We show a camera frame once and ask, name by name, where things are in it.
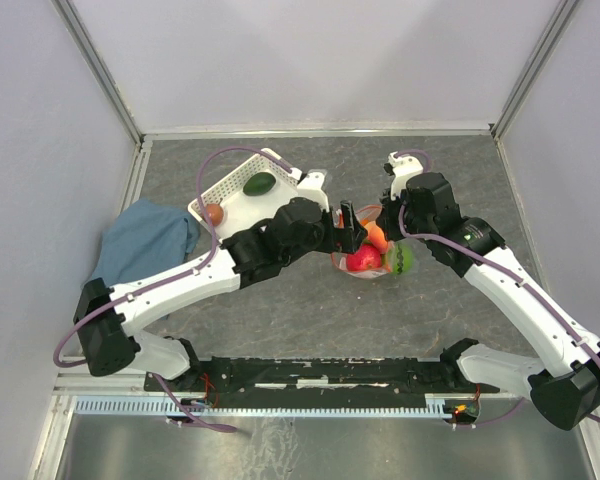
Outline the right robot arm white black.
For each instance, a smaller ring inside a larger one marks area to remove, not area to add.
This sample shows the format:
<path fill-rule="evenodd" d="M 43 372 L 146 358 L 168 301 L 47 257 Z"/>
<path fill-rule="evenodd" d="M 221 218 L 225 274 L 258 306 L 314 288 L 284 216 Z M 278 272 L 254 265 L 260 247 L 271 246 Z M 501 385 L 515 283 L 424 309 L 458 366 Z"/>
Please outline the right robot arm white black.
<path fill-rule="evenodd" d="M 600 407 L 600 338 L 573 319 L 526 272 L 485 220 L 462 215 L 440 173 L 394 171 L 378 223 L 388 239 L 423 243 L 432 257 L 486 296 L 533 348 L 532 357 L 468 340 L 438 368 L 447 389 L 487 384 L 530 401 L 571 430 Z"/>

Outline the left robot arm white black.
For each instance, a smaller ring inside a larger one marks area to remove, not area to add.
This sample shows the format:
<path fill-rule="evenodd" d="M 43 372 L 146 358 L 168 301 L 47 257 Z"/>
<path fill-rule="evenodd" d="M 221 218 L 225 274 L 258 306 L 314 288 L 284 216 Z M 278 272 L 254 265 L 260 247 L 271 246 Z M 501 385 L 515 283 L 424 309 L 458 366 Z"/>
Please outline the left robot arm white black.
<path fill-rule="evenodd" d="M 201 300 L 274 278 L 308 253 L 356 252 L 367 231 L 350 203 L 342 202 L 341 214 L 336 225 L 330 211 L 296 197 L 273 217 L 223 240 L 211 258 L 112 287 L 102 279 L 88 282 L 74 323 L 89 373 L 104 377 L 131 368 L 192 389 L 201 366 L 191 344 L 150 334 L 146 327 Z"/>

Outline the dark green avocado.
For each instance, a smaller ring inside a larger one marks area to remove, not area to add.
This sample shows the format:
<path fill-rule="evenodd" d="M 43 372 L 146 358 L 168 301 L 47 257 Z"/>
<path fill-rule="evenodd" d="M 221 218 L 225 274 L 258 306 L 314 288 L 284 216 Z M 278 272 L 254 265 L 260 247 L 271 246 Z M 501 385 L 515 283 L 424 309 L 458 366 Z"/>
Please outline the dark green avocado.
<path fill-rule="evenodd" d="M 243 186 L 243 193 L 249 197 L 262 196 L 276 185 L 276 178 L 269 172 L 258 172 L 250 177 Z"/>

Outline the pink yellow peach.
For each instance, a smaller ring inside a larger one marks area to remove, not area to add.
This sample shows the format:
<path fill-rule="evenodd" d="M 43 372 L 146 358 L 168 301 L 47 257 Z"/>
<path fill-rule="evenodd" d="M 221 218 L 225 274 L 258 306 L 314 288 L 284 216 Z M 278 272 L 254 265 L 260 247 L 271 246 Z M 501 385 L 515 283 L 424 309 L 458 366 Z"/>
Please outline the pink yellow peach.
<path fill-rule="evenodd" d="M 389 250 L 389 242 L 385 237 L 384 231 L 376 224 L 375 221 L 370 221 L 364 225 L 367 231 L 365 242 L 373 246 L 381 254 L 385 254 Z"/>

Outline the green mini watermelon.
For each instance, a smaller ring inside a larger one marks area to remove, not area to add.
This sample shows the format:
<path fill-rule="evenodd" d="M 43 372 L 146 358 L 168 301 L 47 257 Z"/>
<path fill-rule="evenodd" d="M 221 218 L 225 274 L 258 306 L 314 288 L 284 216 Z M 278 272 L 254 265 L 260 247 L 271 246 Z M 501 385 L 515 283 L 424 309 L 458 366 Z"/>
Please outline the green mini watermelon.
<path fill-rule="evenodd" d="M 393 275 L 408 273 L 414 266 L 414 255 L 404 242 L 393 242 L 385 254 L 385 267 Z"/>

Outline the brown kiwi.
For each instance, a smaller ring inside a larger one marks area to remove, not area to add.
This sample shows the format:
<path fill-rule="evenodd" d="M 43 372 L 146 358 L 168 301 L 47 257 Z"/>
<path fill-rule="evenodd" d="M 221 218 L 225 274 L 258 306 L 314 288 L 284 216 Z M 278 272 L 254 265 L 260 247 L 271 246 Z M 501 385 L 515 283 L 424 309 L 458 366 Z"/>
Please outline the brown kiwi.
<path fill-rule="evenodd" d="M 225 216 L 224 209 L 219 204 L 207 204 L 205 209 L 213 226 L 218 226 L 223 222 Z"/>

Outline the clear zip top bag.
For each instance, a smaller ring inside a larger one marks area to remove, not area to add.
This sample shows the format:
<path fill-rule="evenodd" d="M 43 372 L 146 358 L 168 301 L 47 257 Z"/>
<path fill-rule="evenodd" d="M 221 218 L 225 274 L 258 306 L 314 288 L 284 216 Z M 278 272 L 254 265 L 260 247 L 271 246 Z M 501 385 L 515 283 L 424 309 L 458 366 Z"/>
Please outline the clear zip top bag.
<path fill-rule="evenodd" d="M 357 210 L 355 212 L 355 214 L 356 214 L 358 220 L 360 218 L 364 218 L 366 216 L 373 216 L 375 218 L 374 221 L 376 222 L 376 219 L 379 216 L 380 212 L 381 212 L 381 206 L 374 204 L 374 205 L 368 205 L 368 206 L 362 207 L 361 209 Z M 332 265 L 340 272 L 346 273 L 355 278 L 372 280 L 372 279 L 376 279 L 376 278 L 384 276 L 384 275 L 391 274 L 387 271 L 387 269 L 385 267 L 385 254 L 382 254 L 383 266 L 381 268 L 367 270 L 367 271 L 359 271 L 359 272 L 348 271 L 346 269 L 346 265 L 345 265 L 345 259 L 348 254 L 345 254 L 345 253 L 332 253 L 331 254 L 331 262 L 332 262 Z M 414 262 L 413 268 L 408 273 L 410 273 L 415 268 L 415 265 L 416 265 L 416 260 Z"/>

